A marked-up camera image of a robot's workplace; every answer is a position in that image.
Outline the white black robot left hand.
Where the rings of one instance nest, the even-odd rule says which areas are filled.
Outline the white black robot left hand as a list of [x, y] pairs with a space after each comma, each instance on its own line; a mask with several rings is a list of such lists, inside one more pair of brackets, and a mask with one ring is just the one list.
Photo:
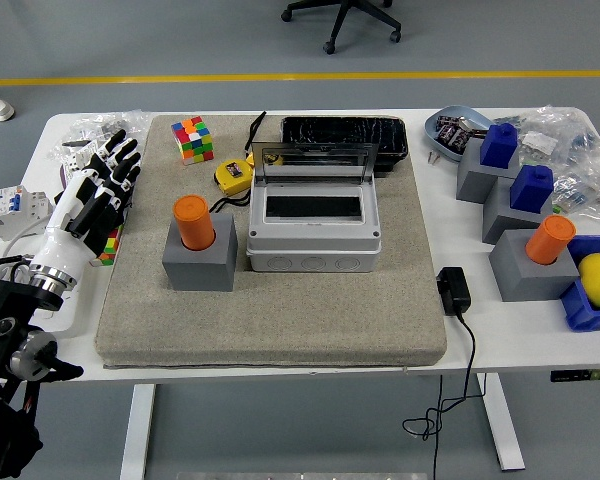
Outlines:
[[73, 288], [85, 266], [104, 252], [110, 232], [123, 223], [140, 172], [138, 141], [121, 129], [56, 198], [44, 245], [31, 260], [32, 278], [52, 278]]

